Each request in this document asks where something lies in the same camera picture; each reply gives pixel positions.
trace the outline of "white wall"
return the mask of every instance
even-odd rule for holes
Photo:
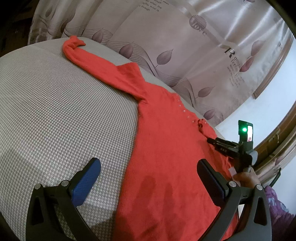
[[[238,142],[238,120],[254,125],[254,147],[281,122],[296,100],[296,41],[270,84],[255,100],[247,99],[235,112],[216,126],[226,140]]]
[[[296,157],[281,171],[281,176],[274,184],[278,199],[285,204],[290,213],[296,214]]]

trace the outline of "human hand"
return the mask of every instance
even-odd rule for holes
[[[254,188],[257,184],[261,185],[258,176],[251,167],[250,172],[240,172],[233,176],[234,181],[240,181],[243,187]]]

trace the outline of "blue gripper pad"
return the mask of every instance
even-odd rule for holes
[[[197,173],[213,203],[218,207],[223,207],[225,203],[225,191],[217,178],[216,171],[205,159],[197,163]]]
[[[92,158],[89,163],[79,171],[72,178],[80,177],[76,186],[72,189],[72,203],[74,207],[80,206],[85,201],[87,195],[89,194],[93,184],[96,182],[99,174],[101,172],[101,162],[98,158]]]

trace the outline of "sweater sleeve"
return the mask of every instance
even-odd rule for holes
[[[138,102],[145,99],[145,80],[136,63],[115,66],[111,62],[89,53],[78,46],[86,45],[76,36],[63,44],[65,56],[74,64],[102,82],[131,94]]]
[[[286,206],[278,200],[276,192],[270,187],[265,187],[267,197],[271,226],[272,226],[272,241],[281,240],[288,226],[291,224],[294,215],[289,213]]]

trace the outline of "red sweater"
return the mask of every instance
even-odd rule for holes
[[[215,138],[215,131],[188,111],[179,95],[145,82],[136,63],[115,66],[80,45],[85,43],[76,36],[67,40],[66,57],[138,102],[138,130],[121,186],[113,241],[198,240],[219,208],[197,175],[197,162],[207,159],[230,179],[228,159],[205,137]],[[235,225],[236,220],[225,238]]]

